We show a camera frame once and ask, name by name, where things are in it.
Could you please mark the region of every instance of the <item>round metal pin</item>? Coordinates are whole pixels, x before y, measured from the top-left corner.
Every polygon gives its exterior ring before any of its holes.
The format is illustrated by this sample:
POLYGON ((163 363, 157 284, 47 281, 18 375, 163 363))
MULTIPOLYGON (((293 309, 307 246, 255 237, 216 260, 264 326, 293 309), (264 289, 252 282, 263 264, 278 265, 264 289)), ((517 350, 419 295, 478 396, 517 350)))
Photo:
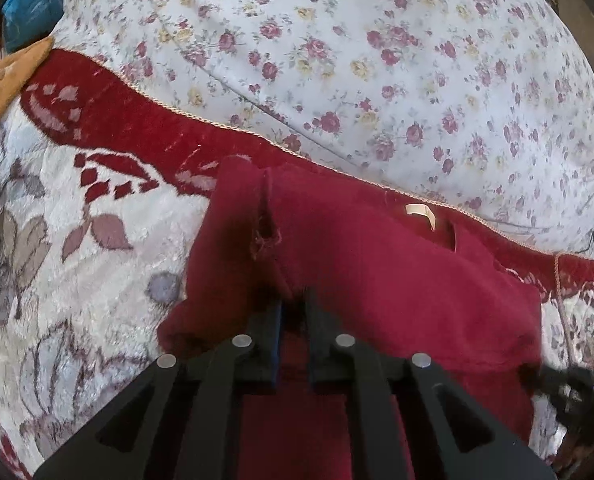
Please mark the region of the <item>round metal pin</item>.
POLYGON ((177 359, 173 354, 164 354, 157 358, 157 366, 159 368, 172 368, 176 362, 177 359))
POLYGON ((355 338, 350 334, 339 334, 335 337, 335 343, 337 343, 337 346, 341 346, 341 348, 350 348, 355 344, 355 338))
POLYGON ((248 334, 239 334, 232 338, 232 344, 237 348, 246 348, 247 346, 250 346, 252 342, 253 338, 248 334))
POLYGON ((424 354, 423 352, 414 354, 411 361, 417 368, 427 368, 430 366, 430 363, 433 362, 433 360, 430 359, 430 355, 424 354))

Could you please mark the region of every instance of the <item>shiny blue object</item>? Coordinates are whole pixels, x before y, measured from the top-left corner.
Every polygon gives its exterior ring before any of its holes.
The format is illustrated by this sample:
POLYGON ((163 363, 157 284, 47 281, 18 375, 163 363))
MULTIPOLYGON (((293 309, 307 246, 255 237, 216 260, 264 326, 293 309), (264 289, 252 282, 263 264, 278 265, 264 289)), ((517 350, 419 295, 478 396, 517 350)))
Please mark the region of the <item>shiny blue object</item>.
POLYGON ((4 45, 8 53, 46 36, 64 13, 63 0, 6 0, 2 7, 4 45))

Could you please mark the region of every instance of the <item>orange towel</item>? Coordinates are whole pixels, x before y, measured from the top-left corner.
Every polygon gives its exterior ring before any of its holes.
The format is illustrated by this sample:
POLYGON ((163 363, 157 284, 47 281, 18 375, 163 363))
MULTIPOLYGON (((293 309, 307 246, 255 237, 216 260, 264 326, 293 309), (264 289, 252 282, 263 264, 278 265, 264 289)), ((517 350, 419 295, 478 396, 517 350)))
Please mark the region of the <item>orange towel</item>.
POLYGON ((0 118, 52 47, 48 37, 0 60, 0 118))

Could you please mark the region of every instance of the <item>blue bag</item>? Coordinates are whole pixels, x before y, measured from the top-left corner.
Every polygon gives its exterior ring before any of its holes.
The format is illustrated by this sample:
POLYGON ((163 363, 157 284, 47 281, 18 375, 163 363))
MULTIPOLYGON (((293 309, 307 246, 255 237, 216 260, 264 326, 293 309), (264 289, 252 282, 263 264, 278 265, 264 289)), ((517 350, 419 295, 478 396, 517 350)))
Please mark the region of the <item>blue bag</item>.
POLYGON ((61 18, 63 0, 6 0, 4 16, 4 45, 8 53, 48 35, 61 18))

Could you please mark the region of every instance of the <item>red garment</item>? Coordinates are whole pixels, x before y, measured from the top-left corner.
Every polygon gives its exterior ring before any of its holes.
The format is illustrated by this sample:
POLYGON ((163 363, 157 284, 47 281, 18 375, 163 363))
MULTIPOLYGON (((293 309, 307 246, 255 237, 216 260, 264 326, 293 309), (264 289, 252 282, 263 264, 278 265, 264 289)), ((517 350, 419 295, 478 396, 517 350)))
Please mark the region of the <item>red garment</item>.
MULTIPOLYGON (((538 291, 461 225, 453 234, 440 219, 432 233, 384 196, 345 176, 224 159, 189 257, 188 299, 159 326, 160 343, 176 353, 215 344, 244 329, 269 287, 289 299, 311 286, 348 332, 388 354, 427 352, 527 440, 532 404, 517 370, 539 363, 538 291)), ((292 341, 286 358, 297 354, 292 341)), ((241 479, 350 478, 342 399, 292 380, 244 406, 241 479)))

